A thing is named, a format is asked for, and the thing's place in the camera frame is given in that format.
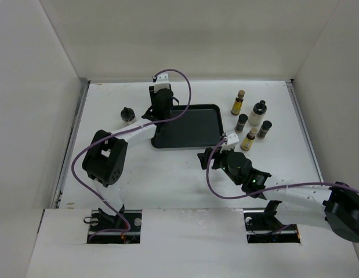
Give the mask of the glass pepper grinder black top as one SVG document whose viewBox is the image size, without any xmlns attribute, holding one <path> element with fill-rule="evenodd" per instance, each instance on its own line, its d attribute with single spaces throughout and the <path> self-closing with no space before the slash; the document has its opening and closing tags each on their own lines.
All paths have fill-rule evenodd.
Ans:
<svg viewBox="0 0 359 278">
<path fill-rule="evenodd" d="M 121 119 L 125 123 L 130 123 L 135 120 L 135 113 L 134 110 L 128 107 L 124 107 L 120 113 Z"/>
</svg>

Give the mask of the dark label spice jar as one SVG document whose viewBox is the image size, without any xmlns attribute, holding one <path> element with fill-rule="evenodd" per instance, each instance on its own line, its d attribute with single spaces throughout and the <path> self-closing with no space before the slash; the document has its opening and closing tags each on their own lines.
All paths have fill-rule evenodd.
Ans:
<svg viewBox="0 0 359 278">
<path fill-rule="evenodd" d="M 241 133 L 244 129 L 246 122 L 248 121 L 248 116 L 246 114 L 240 114 L 234 128 L 236 133 Z"/>
</svg>

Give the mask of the amber sauce bottle yellow label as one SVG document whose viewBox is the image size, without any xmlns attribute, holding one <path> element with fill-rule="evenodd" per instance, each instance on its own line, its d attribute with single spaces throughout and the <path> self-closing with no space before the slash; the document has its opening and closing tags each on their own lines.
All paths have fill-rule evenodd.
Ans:
<svg viewBox="0 0 359 278">
<path fill-rule="evenodd" d="M 231 109 L 232 115 L 239 115 L 242 107 L 242 103 L 244 101 L 245 91 L 240 90 L 235 98 L 234 104 Z"/>
</svg>

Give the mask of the brown spice jar black lid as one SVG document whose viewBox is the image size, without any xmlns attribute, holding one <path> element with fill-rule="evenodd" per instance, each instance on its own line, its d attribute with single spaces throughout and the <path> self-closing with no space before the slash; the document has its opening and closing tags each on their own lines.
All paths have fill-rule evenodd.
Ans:
<svg viewBox="0 0 359 278">
<path fill-rule="evenodd" d="M 262 123 L 262 125 L 261 125 L 261 127 L 260 127 L 260 129 L 259 129 L 259 131 L 258 131 L 258 133 L 256 135 L 257 138 L 264 139 L 266 134 L 268 133 L 268 131 L 271 129 L 271 127 L 272 127 L 272 123 L 269 120 L 265 120 Z"/>
</svg>

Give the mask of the white salt grinder black top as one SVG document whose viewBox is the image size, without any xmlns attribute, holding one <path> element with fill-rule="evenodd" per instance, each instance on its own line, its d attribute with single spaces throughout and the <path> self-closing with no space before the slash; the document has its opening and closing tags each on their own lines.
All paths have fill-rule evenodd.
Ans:
<svg viewBox="0 0 359 278">
<path fill-rule="evenodd" d="M 249 115 L 248 122 L 252 126 L 260 125 L 264 115 L 267 111 L 267 105 L 264 100 L 260 100 L 253 106 L 253 109 Z"/>
</svg>

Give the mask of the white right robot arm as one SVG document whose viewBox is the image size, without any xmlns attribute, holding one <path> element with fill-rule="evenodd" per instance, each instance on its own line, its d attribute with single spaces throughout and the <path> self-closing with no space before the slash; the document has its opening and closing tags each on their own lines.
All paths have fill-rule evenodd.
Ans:
<svg viewBox="0 0 359 278">
<path fill-rule="evenodd" d="M 255 169 L 251 160 L 241 152 L 207 148 L 199 153 L 203 170 L 221 169 L 244 198 L 268 202 L 264 225 L 276 229 L 281 224 L 303 224 L 332 231 L 337 236 L 359 243 L 359 190 L 342 182 L 293 183 Z"/>
</svg>

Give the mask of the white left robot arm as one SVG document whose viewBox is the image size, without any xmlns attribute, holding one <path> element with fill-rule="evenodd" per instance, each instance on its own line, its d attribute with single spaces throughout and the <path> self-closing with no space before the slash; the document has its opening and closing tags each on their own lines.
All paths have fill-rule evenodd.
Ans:
<svg viewBox="0 0 359 278">
<path fill-rule="evenodd" d="M 128 149 L 144 141 L 159 150 L 208 147 L 220 133 L 216 106 L 180 105 L 171 85 L 150 86 L 148 91 L 150 106 L 139 120 L 118 131 L 97 131 L 85 152 L 82 169 L 103 188 L 117 183 Z"/>
</svg>

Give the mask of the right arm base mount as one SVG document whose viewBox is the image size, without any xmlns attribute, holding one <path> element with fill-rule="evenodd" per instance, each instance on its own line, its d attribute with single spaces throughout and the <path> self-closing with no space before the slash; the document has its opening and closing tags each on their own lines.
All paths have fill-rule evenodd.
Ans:
<svg viewBox="0 0 359 278">
<path fill-rule="evenodd" d="M 266 208 L 244 210 L 246 240 L 249 244 L 300 243 L 296 224 L 282 224 L 276 217 L 279 201 Z"/>
</svg>

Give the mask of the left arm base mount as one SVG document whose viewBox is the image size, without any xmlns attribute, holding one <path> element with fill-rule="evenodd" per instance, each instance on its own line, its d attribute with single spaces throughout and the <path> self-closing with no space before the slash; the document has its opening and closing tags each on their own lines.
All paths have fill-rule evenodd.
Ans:
<svg viewBox="0 0 359 278">
<path fill-rule="evenodd" d="M 141 210 L 125 210 L 124 206 L 119 213 L 130 224 L 130 230 L 126 222 L 118 215 L 109 215 L 101 208 L 93 210 L 90 216 L 83 219 L 89 225 L 88 244 L 139 244 L 142 227 Z"/>
</svg>

